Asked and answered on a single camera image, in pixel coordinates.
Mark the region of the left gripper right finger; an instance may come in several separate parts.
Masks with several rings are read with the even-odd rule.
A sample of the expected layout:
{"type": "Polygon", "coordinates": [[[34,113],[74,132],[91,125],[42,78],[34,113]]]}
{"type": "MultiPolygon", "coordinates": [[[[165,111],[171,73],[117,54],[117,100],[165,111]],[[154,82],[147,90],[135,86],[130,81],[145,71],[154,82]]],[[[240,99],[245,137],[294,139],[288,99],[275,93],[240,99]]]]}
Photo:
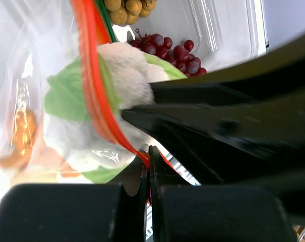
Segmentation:
{"type": "Polygon", "coordinates": [[[194,186],[149,148],[155,241],[296,241],[282,203],[263,188],[194,186]]]}

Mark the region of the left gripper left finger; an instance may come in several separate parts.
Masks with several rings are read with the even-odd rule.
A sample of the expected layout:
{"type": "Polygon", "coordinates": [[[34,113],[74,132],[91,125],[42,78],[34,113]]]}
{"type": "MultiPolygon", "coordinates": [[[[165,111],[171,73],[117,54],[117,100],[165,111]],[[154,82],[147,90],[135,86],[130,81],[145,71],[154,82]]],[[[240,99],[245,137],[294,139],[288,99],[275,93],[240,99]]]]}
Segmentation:
{"type": "Polygon", "coordinates": [[[0,202],[0,241],[145,241],[148,169],[106,184],[20,184],[0,202]]]}

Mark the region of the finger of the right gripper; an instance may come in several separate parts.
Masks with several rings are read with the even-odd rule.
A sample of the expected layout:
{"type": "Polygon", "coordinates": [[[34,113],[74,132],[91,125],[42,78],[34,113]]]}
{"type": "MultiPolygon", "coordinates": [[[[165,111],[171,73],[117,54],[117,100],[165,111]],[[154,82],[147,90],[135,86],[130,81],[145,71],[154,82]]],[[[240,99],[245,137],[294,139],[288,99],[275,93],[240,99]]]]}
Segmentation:
{"type": "Polygon", "coordinates": [[[289,213],[305,214],[305,105],[144,105],[122,116],[201,183],[264,187],[289,213]]]}
{"type": "Polygon", "coordinates": [[[159,105],[224,106],[293,92],[305,87],[305,34],[248,62],[151,87],[159,105]]]}

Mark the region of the orange yellow pepper cluster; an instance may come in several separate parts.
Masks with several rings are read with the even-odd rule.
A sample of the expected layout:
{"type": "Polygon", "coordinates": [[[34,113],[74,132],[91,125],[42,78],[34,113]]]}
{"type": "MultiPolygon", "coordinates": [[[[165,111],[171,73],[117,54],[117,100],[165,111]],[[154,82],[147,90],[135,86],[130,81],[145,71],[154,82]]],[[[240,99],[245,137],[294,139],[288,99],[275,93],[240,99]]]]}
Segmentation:
{"type": "Polygon", "coordinates": [[[0,168],[41,170],[60,173],[63,177],[81,175],[55,149],[46,145],[43,126],[37,123],[35,112],[28,108],[18,108],[15,112],[9,142],[14,150],[0,158],[0,168]]]}

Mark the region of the white cauliflower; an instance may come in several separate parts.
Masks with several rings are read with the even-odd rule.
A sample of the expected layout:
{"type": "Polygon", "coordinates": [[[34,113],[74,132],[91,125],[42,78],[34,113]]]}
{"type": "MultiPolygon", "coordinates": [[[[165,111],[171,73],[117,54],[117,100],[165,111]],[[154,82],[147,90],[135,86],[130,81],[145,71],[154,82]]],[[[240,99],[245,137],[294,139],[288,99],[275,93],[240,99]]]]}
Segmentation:
{"type": "Polygon", "coordinates": [[[106,183],[153,141],[121,112],[154,104],[151,83],[184,77],[171,63],[128,43],[98,46],[47,78],[44,140],[70,166],[67,175],[106,183]]]}

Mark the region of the clear zip top bag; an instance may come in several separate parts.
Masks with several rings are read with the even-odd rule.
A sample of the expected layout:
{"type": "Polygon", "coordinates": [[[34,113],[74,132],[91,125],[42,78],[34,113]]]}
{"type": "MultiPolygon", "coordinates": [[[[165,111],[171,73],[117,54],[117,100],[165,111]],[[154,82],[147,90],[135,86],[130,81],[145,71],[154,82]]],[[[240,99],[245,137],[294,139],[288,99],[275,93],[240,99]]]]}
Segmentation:
{"type": "MultiPolygon", "coordinates": [[[[14,44],[0,94],[0,158],[14,150],[9,139],[17,109],[34,111],[44,134],[44,97],[49,89],[47,78],[57,74],[75,58],[90,57],[98,46],[110,43],[115,42],[111,42],[107,35],[105,23],[93,1],[36,2],[35,10],[26,18],[14,44]]],[[[132,160],[139,157],[149,167],[150,158],[140,148],[132,160]]],[[[83,176],[63,177],[60,173],[41,170],[0,168],[0,184],[8,187],[24,183],[85,180],[88,179],[83,176]]]]}

